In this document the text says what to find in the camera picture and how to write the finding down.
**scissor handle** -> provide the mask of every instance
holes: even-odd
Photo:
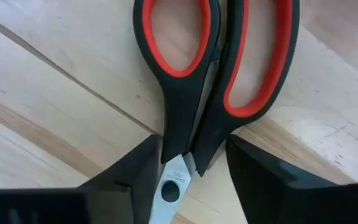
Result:
[[[218,77],[207,101],[191,151],[203,175],[219,145],[236,128],[259,119],[271,107],[291,65],[299,27],[299,0],[276,0],[276,31],[272,59],[256,97],[236,108],[229,94],[241,63],[246,42],[249,0],[227,3],[227,34]]]
[[[205,76],[216,54],[220,11],[218,0],[199,0],[203,15],[199,48],[186,69],[175,70],[159,52],[152,32],[154,3],[154,0],[135,0],[133,22],[140,51],[164,93],[166,116],[161,156],[164,164],[188,151]]]

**wooden table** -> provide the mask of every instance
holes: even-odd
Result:
[[[0,0],[0,188],[77,186],[162,134],[162,92],[135,42],[132,5]],[[200,35],[196,1],[161,2],[153,20],[164,57],[186,67]],[[237,133],[337,183],[358,181],[358,2],[301,1],[301,23],[278,100]],[[273,25],[273,2],[251,1],[232,104],[252,99]],[[224,155],[192,182],[175,221],[245,222]]]

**metal blade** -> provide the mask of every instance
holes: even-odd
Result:
[[[189,153],[176,156],[165,164],[154,193],[150,224],[171,223],[195,172]]]

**red handle grip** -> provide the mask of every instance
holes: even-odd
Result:
[[[272,99],[275,89],[279,86],[278,83],[280,81],[280,77],[286,75],[283,74],[283,71],[285,68],[285,62],[287,61],[288,51],[290,49],[291,34],[293,33],[293,0],[277,0],[275,3],[275,45],[272,59],[266,71],[260,90],[249,104],[240,108],[231,106],[229,103],[229,95],[237,77],[246,42],[248,5],[249,0],[244,0],[244,17],[242,21],[242,33],[239,50],[237,52],[236,62],[232,70],[230,81],[227,84],[226,91],[224,92],[224,107],[226,111],[230,115],[238,118],[248,118],[257,114]]]
[[[164,57],[161,55],[158,50],[157,44],[155,42],[155,38],[152,30],[152,9],[155,4],[155,0],[144,0],[143,10],[142,10],[142,24],[144,28],[144,35],[147,41],[147,45],[154,57],[157,61],[160,68],[167,73],[168,75],[175,78],[183,78],[192,74],[196,67],[200,64],[201,59],[204,56],[205,50],[207,48],[209,33],[211,32],[211,11],[209,9],[209,1],[208,0],[199,0],[201,12],[203,15],[203,32],[201,36],[201,41],[198,46],[198,50],[193,61],[190,65],[184,70],[175,70],[165,61]]]

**scissors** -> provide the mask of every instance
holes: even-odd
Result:
[[[198,50],[190,65],[175,70],[158,51],[152,32],[154,0],[135,0],[133,23],[140,51],[164,94],[165,130],[161,163],[165,164],[154,194],[150,223],[170,223],[191,177],[203,176],[221,143],[236,128],[259,119],[271,107],[286,78],[298,35],[299,0],[275,1],[276,31],[272,58],[259,92],[247,105],[236,108],[229,94],[246,43],[249,0],[227,1],[227,31],[218,44],[221,26],[218,0],[199,0],[203,27]],[[195,127],[204,81],[211,62],[219,68],[211,93]]]

